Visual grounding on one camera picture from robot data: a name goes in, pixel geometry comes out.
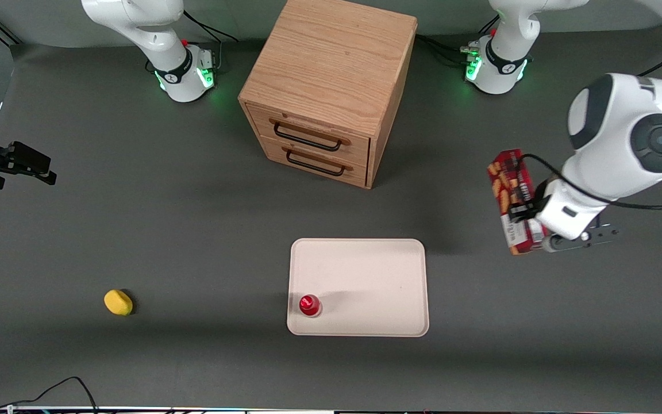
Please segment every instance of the red cup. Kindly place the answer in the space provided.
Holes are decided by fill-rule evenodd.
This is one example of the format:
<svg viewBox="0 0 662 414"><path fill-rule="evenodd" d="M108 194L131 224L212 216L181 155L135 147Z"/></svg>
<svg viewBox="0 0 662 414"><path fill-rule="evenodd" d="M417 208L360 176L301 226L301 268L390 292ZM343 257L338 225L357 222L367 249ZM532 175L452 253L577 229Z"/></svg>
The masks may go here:
<svg viewBox="0 0 662 414"><path fill-rule="evenodd" d="M318 316L321 313L321 301L315 294L306 294L300 298L299 307L305 316Z"/></svg>

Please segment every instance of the white tray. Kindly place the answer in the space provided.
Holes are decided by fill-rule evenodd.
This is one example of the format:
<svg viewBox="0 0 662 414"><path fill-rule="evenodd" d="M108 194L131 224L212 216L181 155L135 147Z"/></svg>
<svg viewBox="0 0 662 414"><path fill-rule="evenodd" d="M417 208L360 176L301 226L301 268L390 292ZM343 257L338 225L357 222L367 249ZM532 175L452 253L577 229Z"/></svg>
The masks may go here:
<svg viewBox="0 0 662 414"><path fill-rule="evenodd" d="M295 335L423 336L425 247L415 239L298 239L292 244L287 328ZM307 317L305 294L321 300Z"/></svg>

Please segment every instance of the yellow sponge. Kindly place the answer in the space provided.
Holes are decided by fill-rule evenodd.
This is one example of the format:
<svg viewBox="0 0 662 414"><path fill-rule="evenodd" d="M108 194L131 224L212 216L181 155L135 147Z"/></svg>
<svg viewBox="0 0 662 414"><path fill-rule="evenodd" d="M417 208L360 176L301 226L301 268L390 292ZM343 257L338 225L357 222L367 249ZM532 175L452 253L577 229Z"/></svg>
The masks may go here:
<svg viewBox="0 0 662 414"><path fill-rule="evenodd" d="M103 296L103 304L114 315L127 316L132 312L132 299L118 289L108 291Z"/></svg>

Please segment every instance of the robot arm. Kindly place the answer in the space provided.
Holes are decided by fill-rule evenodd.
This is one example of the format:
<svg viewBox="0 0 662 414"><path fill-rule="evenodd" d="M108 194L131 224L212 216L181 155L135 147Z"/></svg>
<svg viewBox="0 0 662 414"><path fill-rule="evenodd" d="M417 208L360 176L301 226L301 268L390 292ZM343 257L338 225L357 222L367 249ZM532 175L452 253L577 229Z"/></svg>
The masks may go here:
<svg viewBox="0 0 662 414"><path fill-rule="evenodd" d="M196 45L184 45L167 26L180 19L183 0L81 0L95 23L134 42L155 66L160 87L177 102L191 102L213 87L213 58Z"/></svg>
<svg viewBox="0 0 662 414"><path fill-rule="evenodd" d="M641 3L662 16L659 0ZM573 185L550 180L525 217L535 213L554 233L576 239L607 205L662 181L662 80L602 76L572 102L568 134L576 153L561 174ZM519 207L514 218L522 218Z"/></svg>
<svg viewBox="0 0 662 414"><path fill-rule="evenodd" d="M589 0L489 0L500 18L497 35L486 34L462 52L473 54L467 81L488 94L504 94L522 78L526 56L541 33L536 13L568 10Z"/></svg>

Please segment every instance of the red snack box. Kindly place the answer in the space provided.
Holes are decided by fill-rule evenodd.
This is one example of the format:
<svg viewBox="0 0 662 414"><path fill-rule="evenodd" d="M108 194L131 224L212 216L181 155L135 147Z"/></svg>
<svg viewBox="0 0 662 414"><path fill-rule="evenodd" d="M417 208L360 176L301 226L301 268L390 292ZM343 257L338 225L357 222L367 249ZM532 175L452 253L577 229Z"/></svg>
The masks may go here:
<svg viewBox="0 0 662 414"><path fill-rule="evenodd" d="M510 252L517 256L541 248L541 241L546 234L546 228L536 220L523 220L512 223L507 211L513 202L525 202L531 199L535 188L528 173L528 166L523 163L520 171L515 171L518 159L522 156L520 149L502 151L489 164L487 171L492 183L494 197L499 204L499 218Z"/></svg>

